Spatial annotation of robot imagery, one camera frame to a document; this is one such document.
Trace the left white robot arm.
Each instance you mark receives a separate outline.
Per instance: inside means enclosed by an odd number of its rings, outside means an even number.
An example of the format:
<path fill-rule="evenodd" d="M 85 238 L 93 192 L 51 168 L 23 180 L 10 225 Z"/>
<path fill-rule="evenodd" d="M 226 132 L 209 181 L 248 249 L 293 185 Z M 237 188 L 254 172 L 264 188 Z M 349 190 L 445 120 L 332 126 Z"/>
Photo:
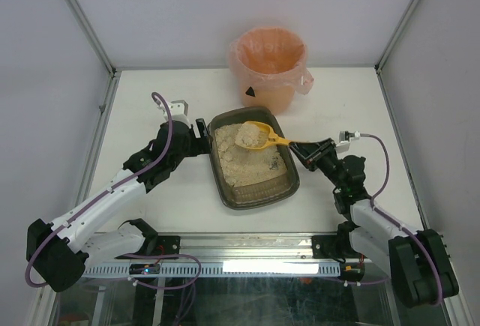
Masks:
<path fill-rule="evenodd" d="M 36 271 L 44 286 L 63 292 L 86 269 L 110 259 L 165 256 L 171 248 L 141 218 L 127 220 L 112 232 L 99 234 L 98 230 L 124 206 L 167 180 L 183 159 L 211 150 L 212 138 L 203 119 L 194 126 L 182 121 L 163 123 L 156 138 L 132 154 L 102 191 L 49 223 L 38 219 L 28 227 L 26 282 L 37 285 L 31 279 Z"/>

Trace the orange trash bin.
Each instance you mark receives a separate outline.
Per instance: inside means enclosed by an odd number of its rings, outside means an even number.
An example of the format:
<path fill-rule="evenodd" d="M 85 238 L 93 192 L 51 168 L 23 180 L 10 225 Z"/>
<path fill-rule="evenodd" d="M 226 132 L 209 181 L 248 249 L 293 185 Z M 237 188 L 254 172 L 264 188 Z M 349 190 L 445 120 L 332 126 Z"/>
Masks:
<path fill-rule="evenodd" d="M 275 88 L 253 87 L 247 82 L 238 83 L 238 92 L 241 103 L 246 107 L 263 106 L 272 114 L 277 115 L 286 111 L 293 101 L 295 89 L 291 86 Z"/>

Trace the yellow litter scoop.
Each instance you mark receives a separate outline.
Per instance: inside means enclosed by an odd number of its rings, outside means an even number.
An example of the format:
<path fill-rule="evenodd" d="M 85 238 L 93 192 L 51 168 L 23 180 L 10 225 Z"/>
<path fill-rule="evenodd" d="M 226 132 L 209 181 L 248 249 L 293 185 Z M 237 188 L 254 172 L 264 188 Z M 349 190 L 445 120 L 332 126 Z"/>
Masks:
<path fill-rule="evenodd" d="M 270 125 L 258 121 L 243 123 L 238 129 L 234 141 L 237 146 L 254 151 L 276 145 L 289 146 L 292 143 L 291 140 L 277 135 Z"/>

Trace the grey plastic litter box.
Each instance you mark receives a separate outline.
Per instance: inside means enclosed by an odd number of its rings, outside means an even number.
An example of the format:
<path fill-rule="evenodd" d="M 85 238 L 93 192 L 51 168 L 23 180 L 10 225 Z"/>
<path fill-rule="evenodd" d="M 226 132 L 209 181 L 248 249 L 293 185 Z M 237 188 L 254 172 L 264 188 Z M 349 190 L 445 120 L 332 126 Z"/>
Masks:
<path fill-rule="evenodd" d="M 256 182 L 247 186 L 230 186 L 221 169 L 220 152 L 216 145 L 215 131 L 231 124 L 241 124 L 245 121 L 260 121 L 268 124 L 279 136 L 284 133 L 277 119 L 265 107 L 255 106 L 234 109 L 215 116 L 208 125 L 212 135 L 212 151 L 210 153 L 211 167 L 222 203 L 233 210 L 259 208 L 279 202 L 293 195 L 300 185 L 299 174 L 290 150 L 286 146 L 278 148 L 280 159 L 286 166 L 286 173 L 271 180 Z"/>

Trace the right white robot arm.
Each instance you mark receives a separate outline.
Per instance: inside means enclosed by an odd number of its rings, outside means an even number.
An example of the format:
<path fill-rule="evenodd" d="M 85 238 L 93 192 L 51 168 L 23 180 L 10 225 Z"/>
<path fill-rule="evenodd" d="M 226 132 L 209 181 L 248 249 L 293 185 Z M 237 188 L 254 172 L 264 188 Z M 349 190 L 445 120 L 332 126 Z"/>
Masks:
<path fill-rule="evenodd" d="M 321 171 L 333 184 L 334 205 L 346 218 L 341 230 L 352 251 L 366 256 L 391 280 L 405 307 L 437 306 L 458 295 L 460 287 L 441 235 L 412 230 L 377 203 L 365 187 L 364 157 L 339 158 L 338 144 L 292 142 L 290 150 L 309 171 Z"/>

